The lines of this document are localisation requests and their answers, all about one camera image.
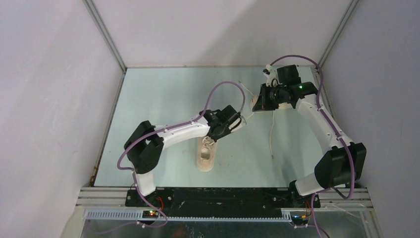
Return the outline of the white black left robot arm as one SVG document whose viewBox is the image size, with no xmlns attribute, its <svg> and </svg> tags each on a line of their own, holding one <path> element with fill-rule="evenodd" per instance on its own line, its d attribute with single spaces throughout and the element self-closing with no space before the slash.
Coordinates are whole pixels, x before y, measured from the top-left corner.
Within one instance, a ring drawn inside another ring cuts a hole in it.
<svg viewBox="0 0 420 238">
<path fill-rule="evenodd" d="M 131 162 L 130 170 L 139 188 L 137 199 L 152 206 L 157 199 L 153 170 L 163 150 L 194 138 L 209 137 L 217 142 L 246 125 L 245 118 L 231 105 L 223 110 L 203 110 L 192 119 L 179 124 L 156 127 L 148 120 L 141 122 L 125 142 L 122 157 Z"/>
</svg>

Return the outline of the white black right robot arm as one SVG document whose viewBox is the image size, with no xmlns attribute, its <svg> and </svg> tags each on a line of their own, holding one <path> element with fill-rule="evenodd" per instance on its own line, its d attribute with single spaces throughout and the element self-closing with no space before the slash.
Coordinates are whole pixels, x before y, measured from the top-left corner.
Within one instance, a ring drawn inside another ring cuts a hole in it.
<svg viewBox="0 0 420 238">
<path fill-rule="evenodd" d="M 323 152 L 323 157 L 310 175 L 291 182 L 294 190 L 288 201 L 294 207 L 303 206 L 308 195 L 336 189 L 349 184 L 350 191 L 343 198 L 353 195 L 356 180 L 361 176 L 367 149 L 362 143 L 353 142 L 334 121 L 312 82 L 302 82 L 295 65 L 274 68 L 268 64 L 263 70 L 267 80 L 261 85 L 260 94 L 252 110 L 275 111 L 281 104 L 288 104 L 305 118 Z"/>
</svg>

